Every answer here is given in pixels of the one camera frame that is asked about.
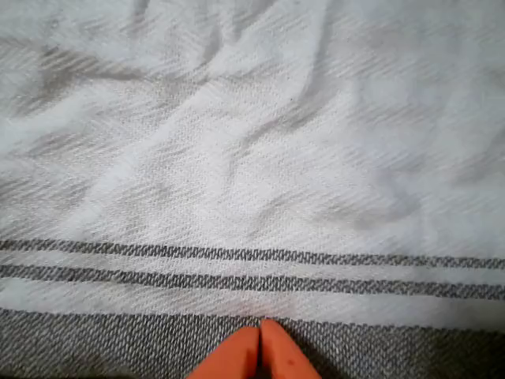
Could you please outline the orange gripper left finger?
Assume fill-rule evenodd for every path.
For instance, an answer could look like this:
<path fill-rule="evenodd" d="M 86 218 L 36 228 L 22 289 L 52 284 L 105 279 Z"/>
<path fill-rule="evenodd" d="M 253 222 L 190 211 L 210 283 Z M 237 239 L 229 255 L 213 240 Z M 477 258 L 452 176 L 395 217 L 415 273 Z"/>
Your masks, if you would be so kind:
<path fill-rule="evenodd" d="M 247 379 L 256 375 L 260 330 L 243 327 L 228 336 L 188 376 L 190 379 Z"/>

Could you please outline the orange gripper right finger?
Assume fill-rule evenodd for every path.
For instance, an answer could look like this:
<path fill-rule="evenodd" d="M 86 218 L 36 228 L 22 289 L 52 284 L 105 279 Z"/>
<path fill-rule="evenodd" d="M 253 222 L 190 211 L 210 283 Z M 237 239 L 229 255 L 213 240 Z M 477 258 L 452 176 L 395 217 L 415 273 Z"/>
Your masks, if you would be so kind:
<path fill-rule="evenodd" d="M 274 379 L 320 379 L 312 363 L 274 320 L 260 322 L 262 365 Z"/>

